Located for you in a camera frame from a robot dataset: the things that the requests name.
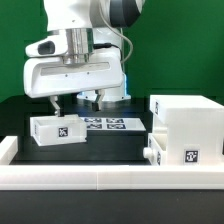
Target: white box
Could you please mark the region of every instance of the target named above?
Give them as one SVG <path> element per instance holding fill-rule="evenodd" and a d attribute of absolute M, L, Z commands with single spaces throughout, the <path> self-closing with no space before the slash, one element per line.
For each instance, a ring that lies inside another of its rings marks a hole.
<path fill-rule="evenodd" d="M 144 156 L 152 165 L 220 165 L 224 107 L 202 96 L 150 98 L 153 130 Z"/>
<path fill-rule="evenodd" d="M 86 142 L 86 123 L 78 115 L 30 118 L 30 132 L 39 146 Z"/>

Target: black table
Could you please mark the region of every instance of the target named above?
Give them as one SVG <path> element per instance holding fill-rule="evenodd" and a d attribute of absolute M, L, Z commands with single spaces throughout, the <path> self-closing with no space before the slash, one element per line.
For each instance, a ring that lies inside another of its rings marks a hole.
<path fill-rule="evenodd" d="M 92 112 L 74 97 L 61 101 L 65 114 L 83 117 L 138 117 L 146 132 L 88 132 L 87 143 L 60 148 L 38 148 L 29 136 L 29 118 L 53 114 L 47 99 L 15 96 L 0 104 L 0 136 L 19 136 L 19 152 L 12 164 L 131 164 L 148 165 L 142 157 L 151 131 L 147 99 L 130 105 Z M 117 190 L 117 191 L 1 191 L 0 223 L 214 223 L 224 222 L 224 191 Z"/>

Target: black and white pattern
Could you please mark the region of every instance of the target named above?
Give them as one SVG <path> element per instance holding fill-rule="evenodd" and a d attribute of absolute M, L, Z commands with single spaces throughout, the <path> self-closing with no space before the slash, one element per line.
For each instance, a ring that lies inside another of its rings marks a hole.
<path fill-rule="evenodd" d="M 121 118 L 107 118 L 107 123 L 110 124 L 123 124 L 124 120 Z"/>
<path fill-rule="evenodd" d="M 61 137 L 67 137 L 68 136 L 68 128 L 64 127 L 64 128 L 59 128 L 58 129 L 58 136 Z"/>
<path fill-rule="evenodd" d="M 160 164 L 161 164 L 161 154 L 159 152 L 157 153 L 157 163 L 160 166 Z"/>
<path fill-rule="evenodd" d="M 102 119 L 101 118 L 96 118 L 96 117 L 86 117 L 85 122 L 91 122 L 91 123 L 101 123 Z"/>
<path fill-rule="evenodd" d="M 157 115 L 159 114 L 159 103 L 158 102 L 156 102 L 155 113 Z"/>
<path fill-rule="evenodd" d="M 152 140 L 150 138 L 149 138 L 148 146 L 149 146 L 149 148 L 152 147 Z"/>
<path fill-rule="evenodd" d="M 186 150 L 185 151 L 185 163 L 198 163 L 199 151 L 198 150 Z"/>
<path fill-rule="evenodd" d="M 126 129 L 125 125 L 124 124 L 108 124 L 107 125 L 107 128 L 108 129 L 116 129 L 116 130 L 123 130 L 123 129 Z"/>
<path fill-rule="evenodd" d="M 102 124 L 89 123 L 87 124 L 87 129 L 102 129 Z"/>

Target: green backdrop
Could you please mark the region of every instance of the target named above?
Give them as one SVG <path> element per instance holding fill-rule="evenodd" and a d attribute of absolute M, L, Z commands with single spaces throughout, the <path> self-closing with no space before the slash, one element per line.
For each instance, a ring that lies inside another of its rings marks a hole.
<path fill-rule="evenodd" d="M 0 101 L 24 94 L 24 49 L 44 38 L 42 0 L 0 1 Z M 200 94 L 224 104 L 224 1 L 146 0 L 126 30 L 134 53 L 126 64 L 128 91 Z"/>

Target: white frame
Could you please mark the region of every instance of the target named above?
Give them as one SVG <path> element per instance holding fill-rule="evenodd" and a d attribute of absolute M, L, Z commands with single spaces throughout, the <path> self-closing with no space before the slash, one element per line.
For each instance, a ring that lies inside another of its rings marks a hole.
<path fill-rule="evenodd" d="M 2 141 L 1 158 L 17 152 L 17 139 Z M 224 189 L 224 166 L 0 166 L 0 190 L 112 189 Z"/>

